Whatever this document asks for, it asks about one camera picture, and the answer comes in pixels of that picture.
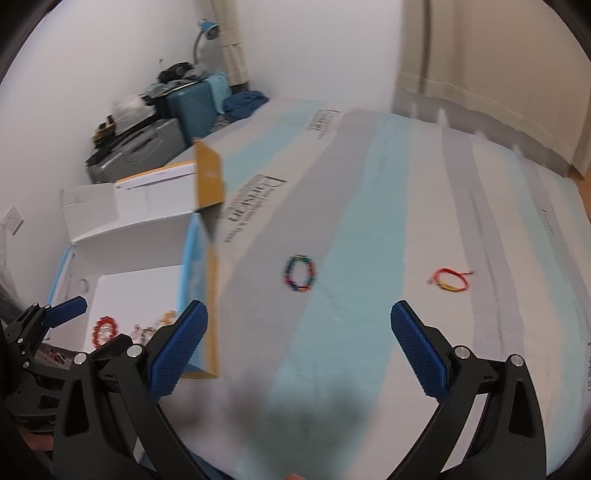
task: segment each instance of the light blue stripe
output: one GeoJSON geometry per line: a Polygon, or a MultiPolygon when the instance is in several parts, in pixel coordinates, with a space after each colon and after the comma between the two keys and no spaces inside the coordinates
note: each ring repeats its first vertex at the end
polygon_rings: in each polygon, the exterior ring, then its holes
{"type": "Polygon", "coordinates": [[[310,117],[322,107],[322,102],[301,100],[283,113],[277,124],[238,152],[224,159],[226,190],[232,193],[262,167],[273,155],[296,137],[307,125],[310,117]]]}
{"type": "Polygon", "coordinates": [[[293,293],[310,295],[309,303],[239,478],[345,478],[355,459],[390,359],[389,312],[404,285],[410,128],[407,119],[382,117],[316,284],[293,293]]]}
{"type": "MultiPolygon", "coordinates": [[[[202,241],[202,228],[199,214],[191,215],[187,228],[187,239],[183,249],[183,268],[178,286],[177,314],[180,315],[192,300],[205,303],[205,267],[202,241]]],[[[186,371],[194,371],[191,367],[203,365],[203,348],[201,344],[195,349],[186,371]]]]}
{"type": "Polygon", "coordinates": [[[61,273],[66,267],[66,262],[68,260],[68,257],[70,256],[71,251],[72,246],[68,245],[68,248],[66,248],[66,251],[64,252],[61,258],[60,266],[57,269],[56,276],[54,277],[53,284],[51,285],[51,290],[49,291],[49,295],[47,296],[48,305],[51,305],[51,302],[53,301],[53,296],[56,294],[57,283],[60,281],[61,273]]]}
{"type": "Polygon", "coordinates": [[[562,388],[556,389],[556,396],[560,396],[560,399],[555,406],[554,420],[551,425],[545,425],[547,469],[548,472],[552,472],[563,463],[577,443],[575,435],[579,431],[580,423],[581,380],[585,377],[584,362],[581,359],[585,356],[585,349],[580,338],[573,289],[563,276],[560,261],[556,258],[546,228],[531,198],[527,180],[519,166],[519,159],[511,150],[499,148],[499,151],[501,158],[505,160],[508,177],[515,190],[519,214],[528,232],[535,257],[544,273],[548,294],[560,321],[564,383],[562,388]]]}
{"type": "Polygon", "coordinates": [[[559,178],[557,181],[564,198],[570,203],[576,231],[585,246],[585,251],[591,252],[591,225],[583,206],[581,194],[573,180],[559,178]]]}

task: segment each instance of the wooden floor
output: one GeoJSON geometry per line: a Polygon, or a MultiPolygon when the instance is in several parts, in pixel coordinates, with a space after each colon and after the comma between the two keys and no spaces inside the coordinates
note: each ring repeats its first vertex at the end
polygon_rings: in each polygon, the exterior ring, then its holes
{"type": "Polygon", "coordinates": [[[573,169],[569,176],[576,182],[577,187],[579,187],[579,192],[585,205],[585,211],[591,219],[591,172],[584,179],[579,172],[573,169]]]}

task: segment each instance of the gray suitcase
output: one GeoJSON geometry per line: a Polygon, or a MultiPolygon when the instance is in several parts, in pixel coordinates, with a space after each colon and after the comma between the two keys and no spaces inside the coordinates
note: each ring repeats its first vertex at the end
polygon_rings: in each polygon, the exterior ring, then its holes
{"type": "Polygon", "coordinates": [[[94,183],[114,182],[164,167],[183,150],[178,120],[157,120],[125,139],[99,163],[88,166],[88,175],[94,183]]]}

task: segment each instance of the bracelet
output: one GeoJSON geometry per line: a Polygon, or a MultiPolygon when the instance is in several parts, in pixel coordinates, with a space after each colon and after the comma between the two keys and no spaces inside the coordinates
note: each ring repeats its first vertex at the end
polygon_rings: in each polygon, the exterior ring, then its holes
{"type": "Polygon", "coordinates": [[[92,344],[98,348],[115,338],[118,333],[117,322],[112,317],[101,317],[92,331],[92,344]]]}
{"type": "Polygon", "coordinates": [[[468,283],[468,280],[466,279],[466,275],[472,275],[473,273],[474,273],[473,271],[459,273],[459,272],[456,272],[455,270],[452,270],[451,268],[439,268],[438,270],[435,271],[435,273],[433,275],[431,275],[429,280],[427,280],[427,283],[429,283],[429,284],[434,283],[442,290],[452,291],[454,293],[457,293],[459,291],[466,291],[467,289],[470,288],[470,284],[468,283]],[[441,275],[442,273],[449,273],[451,275],[455,275],[457,278],[459,278],[462,281],[464,286],[463,287],[454,287],[453,285],[450,285],[449,283],[445,283],[444,281],[439,280],[439,275],[441,275]]]}
{"type": "Polygon", "coordinates": [[[291,288],[293,291],[309,291],[312,288],[315,279],[316,266],[314,265],[314,262],[310,259],[310,257],[307,257],[305,255],[293,255],[292,257],[290,257],[290,259],[287,261],[285,265],[285,271],[283,273],[283,282],[285,282],[285,284],[289,288],[291,288]],[[303,285],[298,285],[291,279],[291,274],[293,272],[294,265],[297,262],[305,263],[306,268],[308,270],[308,278],[306,279],[306,283],[304,283],[303,285]]]}

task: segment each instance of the white wall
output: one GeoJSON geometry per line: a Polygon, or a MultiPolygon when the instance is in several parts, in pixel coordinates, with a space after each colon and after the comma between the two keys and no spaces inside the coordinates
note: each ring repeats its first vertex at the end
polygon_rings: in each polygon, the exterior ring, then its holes
{"type": "Polygon", "coordinates": [[[391,110],[402,0],[238,0],[238,5],[253,89],[391,110]]]}
{"type": "Polygon", "coordinates": [[[0,85],[0,219],[24,223],[8,266],[25,304],[45,302],[67,246],[59,191],[88,183],[90,137],[111,103],[190,60],[196,0],[64,0],[27,40],[0,85]]]}

